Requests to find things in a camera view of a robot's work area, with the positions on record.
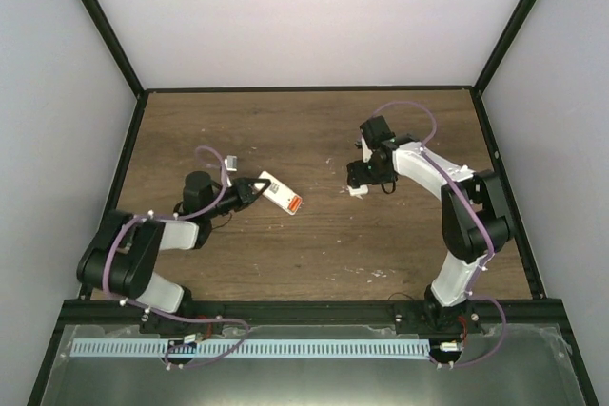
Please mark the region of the white battery cover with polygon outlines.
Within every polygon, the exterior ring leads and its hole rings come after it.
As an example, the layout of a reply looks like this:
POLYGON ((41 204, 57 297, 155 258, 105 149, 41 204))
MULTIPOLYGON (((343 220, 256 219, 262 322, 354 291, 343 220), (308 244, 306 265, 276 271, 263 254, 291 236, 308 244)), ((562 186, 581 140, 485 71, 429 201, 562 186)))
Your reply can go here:
POLYGON ((347 189, 348 189, 348 193, 351 197, 361 198, 368 194, 367 185, 361 185, 358 187, 349 186, 347 189))

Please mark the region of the white remote control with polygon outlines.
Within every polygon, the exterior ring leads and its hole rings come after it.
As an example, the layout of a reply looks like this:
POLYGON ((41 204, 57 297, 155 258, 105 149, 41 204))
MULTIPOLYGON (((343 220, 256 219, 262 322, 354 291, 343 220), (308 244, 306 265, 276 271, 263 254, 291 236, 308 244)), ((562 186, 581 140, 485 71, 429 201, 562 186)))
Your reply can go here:
POLYGON ((265 198, 267 198, 269 201, 271 201, 272 203, 274 203, 275 205, 277 205, 278 207, 280 207, 281 209, 283 209, 283 211, 286 212, 288 215, 294 216, 298 210, 295 213, 291 213, 288 210, 289 203, 295 197, 299 197, 302 200, 302 202, 301 202, 301 204, 302 204, 303 198, 299 194, 295 193, 286 184, 284 184, 283 182, 281 182, 276 177, 274 177, 273 175, 271 175, 270 173, 268 173, 266 171, 263 171, 259 175, 259 178, 268 178, 271 180, 270 188, 264 193, 263 196, 265 198))

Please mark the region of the orange battery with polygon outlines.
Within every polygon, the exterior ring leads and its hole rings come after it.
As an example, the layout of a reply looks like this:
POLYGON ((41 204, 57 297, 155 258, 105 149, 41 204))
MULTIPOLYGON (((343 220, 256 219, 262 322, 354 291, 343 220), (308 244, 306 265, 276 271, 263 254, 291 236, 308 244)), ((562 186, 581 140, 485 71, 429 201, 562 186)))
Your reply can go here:
POLYGON ((298 208, 300 207, 301 202, 302 202, 302 200, 299 197, 295 197, 294 199, 292 199, 290 201, 288 210, 291 213, 295 213, 298 210, 298 208))

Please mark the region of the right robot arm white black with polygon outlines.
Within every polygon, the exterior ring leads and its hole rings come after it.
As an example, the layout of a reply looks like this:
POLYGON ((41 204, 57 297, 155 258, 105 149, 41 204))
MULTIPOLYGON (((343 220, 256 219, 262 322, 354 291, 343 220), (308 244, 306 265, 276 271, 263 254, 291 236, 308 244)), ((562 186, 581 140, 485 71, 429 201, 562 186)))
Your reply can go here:
POLYGON ((486 264, 515 236, 501 178, 492 170, 454 164, 409 134, 396 135, 383 116, 360 125, 356 147, 363 157, 346 167, 352 197, 365 195, 371 185, 389 195, 399 178, 407 178, 441 203, 447 254, 425 289, 422 319, 429 330, 445 332, 463 312, 486 264))

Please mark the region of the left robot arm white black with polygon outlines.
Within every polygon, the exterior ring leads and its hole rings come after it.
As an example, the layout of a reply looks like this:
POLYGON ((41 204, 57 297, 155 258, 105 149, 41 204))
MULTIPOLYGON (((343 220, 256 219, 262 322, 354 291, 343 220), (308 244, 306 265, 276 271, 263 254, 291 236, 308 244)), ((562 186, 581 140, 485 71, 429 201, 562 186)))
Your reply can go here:
POLYGON ((204 171, 191 172, 185 177, 182 200, 170 216, 109 211, 79 260, 76 277, 122 305, 138 305, 147 314, 161 316, 172 333, 182 334, 199 322, 211 325, 211 319, 194 314, 186 287, 155 272, 159 253, 201 248, 214 218, 248 208, 270 187, 269 178, 230 181, 222 174, 216 182, 204 171))

